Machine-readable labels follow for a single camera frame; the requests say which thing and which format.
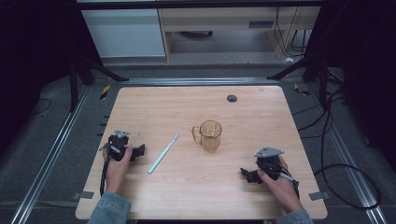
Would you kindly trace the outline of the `black metal stand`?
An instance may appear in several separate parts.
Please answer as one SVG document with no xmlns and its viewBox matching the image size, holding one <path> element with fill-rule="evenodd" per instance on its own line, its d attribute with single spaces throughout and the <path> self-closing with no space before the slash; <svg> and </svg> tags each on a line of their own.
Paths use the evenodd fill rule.
<svg viewBox="0 0 396 224">
<path fill-rule="evenodd" d="M 319 102 L 322 106 L 326 107 L 330 101 L 330 99 L 327 97 L 329 66 L 326 53 L 323 50 L 314 50 L 312 52 L 306 53 L 299 62 L 292 64 L 276 75 L 269 76 L 268 79 L 280 80 L 291 72 L 303 67 L 305 68 L 303 75 L 304 82 L 312 82 L 316 77 L 319 78 Z"/>
<path fill-rule="evenodd" d="M 71 105 L 70 111 L 73 112 L 78 106 L 78 78 L 84 85 L 91 85 L 94 82 L 91 70 L 94 69 L 107 77 L 117 81 L 125 82 L 128 78 L 121 77 L 106 69 L 103 65 L 94 62 L 86 56 L 81 55 L 77 50 L 71 52 L 71 62 L 69 64 L 70 94 Z"/>
</svg>

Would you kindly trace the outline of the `person's right hand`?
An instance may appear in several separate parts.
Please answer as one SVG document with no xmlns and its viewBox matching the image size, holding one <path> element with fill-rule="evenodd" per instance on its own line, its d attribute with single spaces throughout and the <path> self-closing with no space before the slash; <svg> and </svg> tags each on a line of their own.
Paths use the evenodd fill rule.
<svg viewBox="0 0 396 224">
<path fill-rule="evenodd" d="M 286 214 L 303 209 L 303 205 L 288 179 L 280 177 L 278 180 L 274 180 L 261 170 L 258 171 L 258 176 L 282 205 Z"/>
</svg>

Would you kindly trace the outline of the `white cabinet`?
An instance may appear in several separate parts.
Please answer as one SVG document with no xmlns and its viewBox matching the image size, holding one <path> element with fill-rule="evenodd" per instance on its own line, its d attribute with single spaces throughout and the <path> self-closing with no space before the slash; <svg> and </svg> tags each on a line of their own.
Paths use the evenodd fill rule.
<svg viewBox="0 0 396 224">
<path fill-rule="evenodd" d="M 83 10 L 101 58 L 163 57 L 156 9 Z"/>
</svg>

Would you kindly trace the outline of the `aluminium floor rail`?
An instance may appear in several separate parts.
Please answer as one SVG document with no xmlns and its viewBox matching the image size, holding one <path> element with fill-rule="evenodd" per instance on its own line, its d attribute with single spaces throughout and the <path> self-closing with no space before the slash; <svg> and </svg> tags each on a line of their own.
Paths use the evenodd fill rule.
<svg viewBox="0 0 396 224">
<path fill-rule="evenodd" d="M 25 196 L 23 200 L 19 203 L 13 218 L 11 219 L 10 224 L 25 224 L 31 212 L 34 209 L 34 206 L 37 202 L 39 195 L 44 188 L 50 173 L 53 170 L 54 165 L 56 164 L 60 153 L 63 150 L 64 144 L 68 139 L 72 128 L 80 114 L 82 107 L 85 104 L 87 94 L 91 90 L 91 86 L 83 86 L 81 93 L 78 95 L 78 102 L 76 107 L 68 114 L 66 120 L 62 126 L 62 129 L 58 133 L 52 147 L 49 150 L 49 154 L 42 163 L 37 175 L 35 176 L 35 180 Z"/>
<path fill-rule="evenodd" d="M 313 99 L 310 127 L 302 132 L 309 145 L 308 158 L 313 164 L 319 188 L 330 194 L 324 200 L 328 215 L 324 224 L 389 224 L 380 207 L 383 199 L 374 178 L 353 159 L 350 149 L 337 129 L 335 106 L 341 102 L 337 93 L 331 107 L 319 102 L 318 88 L 307 86 Z"/>
</svg>

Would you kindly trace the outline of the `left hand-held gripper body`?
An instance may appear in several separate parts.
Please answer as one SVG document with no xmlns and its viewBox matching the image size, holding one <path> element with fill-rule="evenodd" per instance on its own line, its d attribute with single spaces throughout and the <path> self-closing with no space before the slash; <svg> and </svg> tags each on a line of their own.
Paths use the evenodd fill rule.
<svg viewBox="0 0 396 224">
<path fill-rule="evenodd" d="M 108 137 L 108 153 L 115 161 L 121 161 L 125 155 L 126 146 L 129 141 L 129 132 L 116 130 Z"/>
</svg>

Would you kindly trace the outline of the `grey tape piece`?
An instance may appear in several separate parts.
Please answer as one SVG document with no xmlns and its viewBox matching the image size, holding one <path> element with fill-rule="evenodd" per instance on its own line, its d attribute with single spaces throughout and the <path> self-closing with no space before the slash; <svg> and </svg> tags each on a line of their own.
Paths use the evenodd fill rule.
<svg viewBox="0 0 396 224">
<path fill-rule="evenodd" d="M 93 197 L 94 193 L 91 191 L 76 191 L 73 194 L 73 199 L 78 200 L 78 199 L 91 199 Z"/>
<path fill-rule="evenodd" d="M 317 201 L 317 200 L 327 200 L 330 198 L 330 194 L 328 192 L 321 192 L 321 191 L 317 191 L 317 192 L 312 192 L 309 194 L 309 198 L 312 201 Z"/>
</svg>

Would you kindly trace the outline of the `person's left hand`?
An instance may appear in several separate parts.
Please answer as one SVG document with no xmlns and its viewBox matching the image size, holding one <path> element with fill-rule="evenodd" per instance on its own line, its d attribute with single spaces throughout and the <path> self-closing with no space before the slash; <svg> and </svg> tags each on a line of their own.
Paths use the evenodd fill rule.
<svg viewBox="0 0 396 224">
<path fill-rule="evenodd" d="M 120 194 L 125 176 L 128 173 L 130 158 L 133 150 L 127 147 L 124 156 L 120 161 L 111 159 L 106 170 L 106 191 Z"/>
</svg>

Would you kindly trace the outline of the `yellow black tape strip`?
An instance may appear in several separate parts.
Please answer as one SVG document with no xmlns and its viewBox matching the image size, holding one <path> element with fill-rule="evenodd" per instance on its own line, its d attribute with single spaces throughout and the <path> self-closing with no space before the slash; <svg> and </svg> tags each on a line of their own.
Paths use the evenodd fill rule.
<svg viewBox="0 0 396 224">
<path fill-rule="evenodd" d="M 109 92 L 109 90 L 110 90 L 110 85 L 105 85 L 104 86 L 104 88 L 103 88 L 103 90 L 102 90 L 102 93 L 101 93 L 101 95 L 100 95 L 100 100 L 104 100 L 104 99 L 106 99 L 106 96 L 107 96 L 107 94 L 108 94 L 108 92 Z"/>
<path fill-rule="evenodd" d="M 297 84 L 293 84 L 293 88 L 294 88 L 294 90 L 296 91 L 296 92 L 298 92 L 299 94 L 301 94 L 301 95 L 304 95 L 304 96 L 307 96 L 307 95 L 310 95 L 310 93 L 309 93 L 309 91 L 302 91 L 301 89 L 300 89 L 300 87 L 297 85 Z"/>
</svg>

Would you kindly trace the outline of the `light blue toothbrush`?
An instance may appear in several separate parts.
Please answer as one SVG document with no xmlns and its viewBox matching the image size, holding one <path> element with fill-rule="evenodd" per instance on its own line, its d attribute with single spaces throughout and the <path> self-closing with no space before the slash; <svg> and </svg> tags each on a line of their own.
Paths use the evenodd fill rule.
<svg viewBox="0 0 396 224">
<path fill-rule="evenodd" d="M 165 157 L 165 155 L 167 154 L 167 152 L 169 151 L 169 149 L 172 147 L 172 145 L 177 141 L 177 139 L 179 138 L 179 134 L 176 133 L 173 137 L 173 139 L 171 140 L 171 142 L 167 145 L 167 147 L 162 151 L 162 153 L 160 154 L 160 156 L 156 159 L 156 161 L 150 166 L 150 168 L 148 169 L 148 174 L 152 174 L 155 169 L 158 167 L 158 165 L 160 164 L 160 162 L 163 160 L 163 158 Z"/>
</svg>

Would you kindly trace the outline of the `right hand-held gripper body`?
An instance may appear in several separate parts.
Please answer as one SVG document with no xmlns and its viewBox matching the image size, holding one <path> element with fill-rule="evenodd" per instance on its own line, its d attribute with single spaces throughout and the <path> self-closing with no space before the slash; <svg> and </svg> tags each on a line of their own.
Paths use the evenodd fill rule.
<svg viewBox="0 0 396 224">
<path fill-rule="evenodd" d="M 267 173 L 273 180 L 277 180 L 282 172 L 279 155 L 284 151 L 273 147 L 263 147 L 254 154 L 256 157 L 256 164 L 265 173 Z"/>
</svg>

